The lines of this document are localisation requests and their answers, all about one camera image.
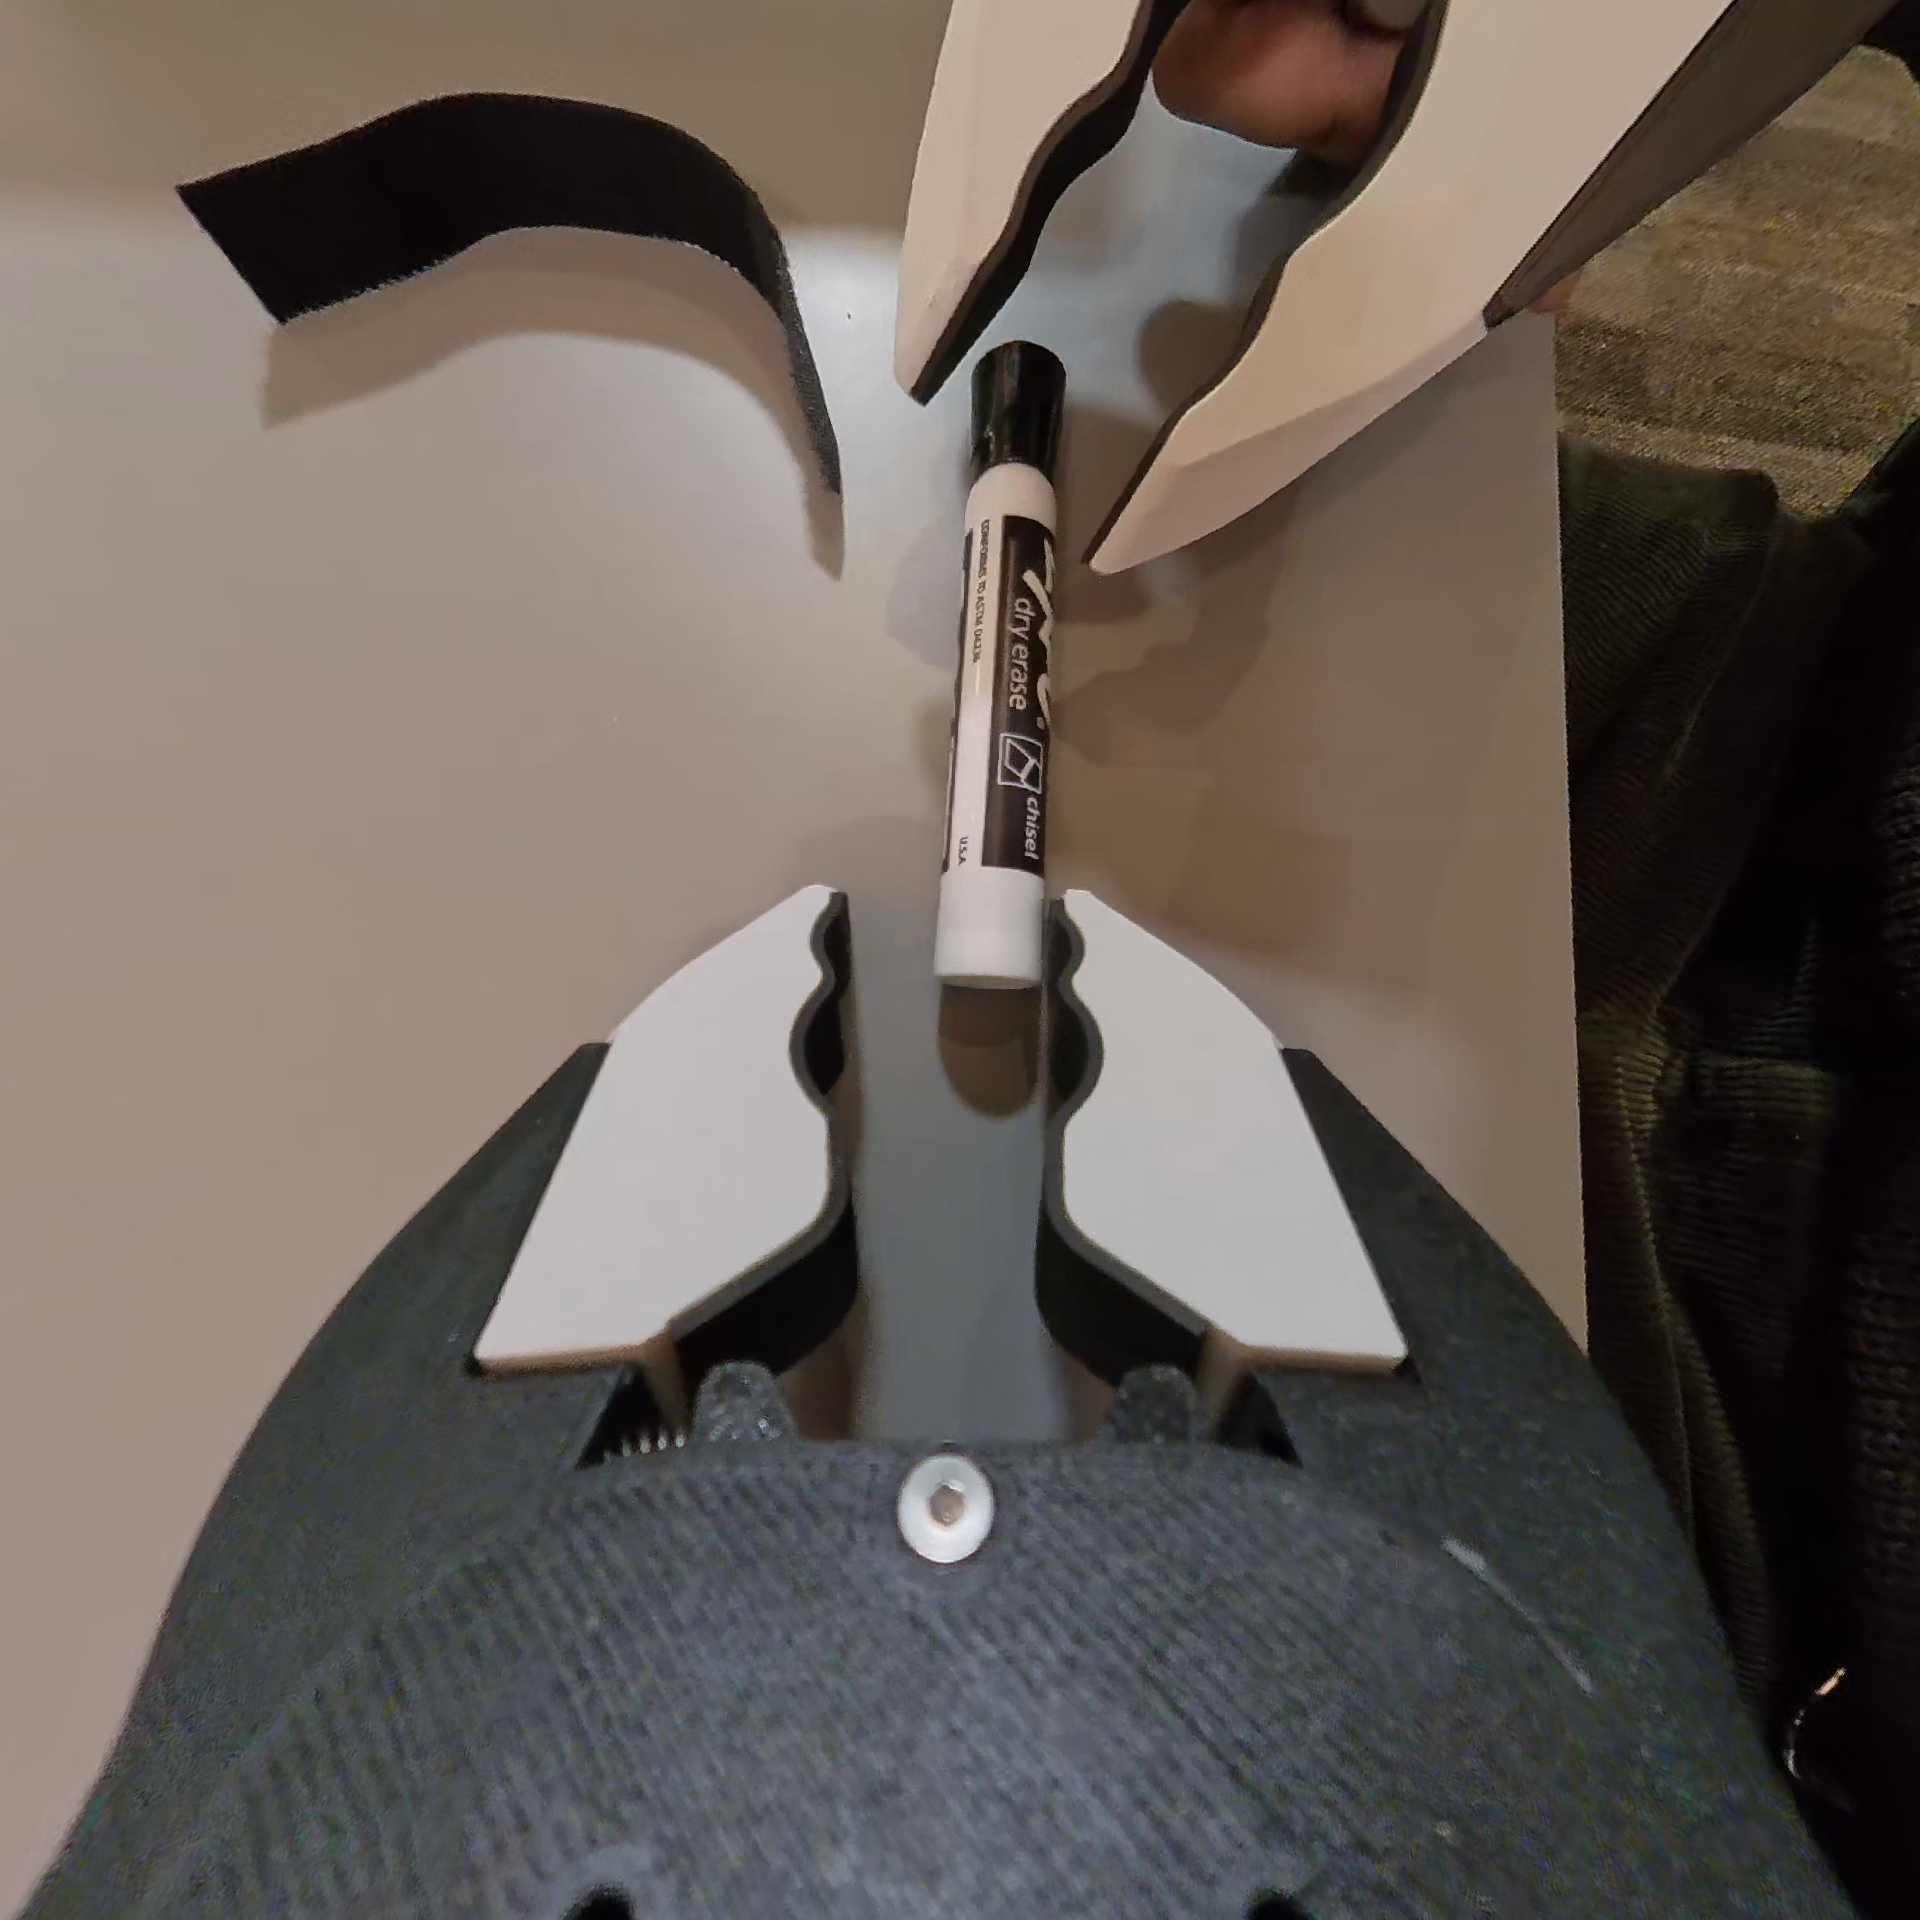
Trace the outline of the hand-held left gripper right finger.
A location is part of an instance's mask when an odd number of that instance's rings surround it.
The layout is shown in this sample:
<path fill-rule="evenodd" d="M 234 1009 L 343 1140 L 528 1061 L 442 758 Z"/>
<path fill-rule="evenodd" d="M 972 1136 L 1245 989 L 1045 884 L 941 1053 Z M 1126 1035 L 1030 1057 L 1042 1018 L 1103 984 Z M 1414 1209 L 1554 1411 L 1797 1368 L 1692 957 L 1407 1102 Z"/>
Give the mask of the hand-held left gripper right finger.
<path fill-rule="evenodd" d="M 1420 1379 L 1274 1033 L 1072 886 L 1046 908 L 1039 1318 L 1103 1387 L 1181 1377 L 1224 1416 L 1261 1374 Z"/>

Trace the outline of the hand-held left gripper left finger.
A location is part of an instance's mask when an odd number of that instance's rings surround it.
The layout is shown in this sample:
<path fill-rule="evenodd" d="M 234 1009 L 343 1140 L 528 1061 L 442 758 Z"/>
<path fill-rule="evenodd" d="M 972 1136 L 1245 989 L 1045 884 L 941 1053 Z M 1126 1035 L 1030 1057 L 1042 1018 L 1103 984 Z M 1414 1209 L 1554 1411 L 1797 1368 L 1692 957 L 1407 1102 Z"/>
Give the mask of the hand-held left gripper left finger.
<path fill-rule="evenodd" d="M 481 1377 L 626 1365 L 660 1413 L 720 1365 L 775 1377 L 856 1301 L 848 896 L 799 886 L 612 1030 L 471 1350 Z"/>

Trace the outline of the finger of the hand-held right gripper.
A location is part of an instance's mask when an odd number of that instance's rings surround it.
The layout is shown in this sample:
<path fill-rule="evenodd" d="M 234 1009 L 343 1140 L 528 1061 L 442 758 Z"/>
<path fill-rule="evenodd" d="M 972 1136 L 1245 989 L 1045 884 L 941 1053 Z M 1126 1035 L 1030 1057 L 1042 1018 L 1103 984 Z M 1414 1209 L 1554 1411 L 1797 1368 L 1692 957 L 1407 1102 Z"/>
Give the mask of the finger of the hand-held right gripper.
<path fill-rule="evenodd" d="M 1165 424 L 1097 573 L 1248 514 L 1486 337 L 1482 310 L 1735 5 L 1445 5 L 1407 116 Z"/>
<path fill-rule="evenodd" d="M 1132 126 L 1181 2 L 952 2 L 909 186 L 895 382 L 928 403 L 1007 305 L 1065 190 Z"/>

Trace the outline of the black dry erase marker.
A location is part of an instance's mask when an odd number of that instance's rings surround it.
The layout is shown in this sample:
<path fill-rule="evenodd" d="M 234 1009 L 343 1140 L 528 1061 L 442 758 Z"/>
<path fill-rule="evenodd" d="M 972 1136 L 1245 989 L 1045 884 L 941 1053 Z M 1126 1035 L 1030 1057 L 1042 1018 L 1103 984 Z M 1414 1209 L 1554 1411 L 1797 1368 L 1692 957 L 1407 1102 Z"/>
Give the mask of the black dry erase marker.
<path fill-rule="evenodd" d="M 976 363 L 933 938 L 933 971 L 950 989 L 1039 984 L 1063 429 L 1065 369 L 1050 350 L 1002 344 Z"/>

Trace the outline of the person's right hand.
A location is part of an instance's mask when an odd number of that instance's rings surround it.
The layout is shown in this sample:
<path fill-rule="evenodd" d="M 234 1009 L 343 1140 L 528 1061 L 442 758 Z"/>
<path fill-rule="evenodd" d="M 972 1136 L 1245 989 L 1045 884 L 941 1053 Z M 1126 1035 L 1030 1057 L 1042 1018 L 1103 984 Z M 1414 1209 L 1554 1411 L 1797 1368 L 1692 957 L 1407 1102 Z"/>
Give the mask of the person's right hand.
<path fill-rule="evenodd" d="M 1352 169 L 1426 5 L 1188 2 L 1152 67 L 1159 104 L 1188 123 Z"/>

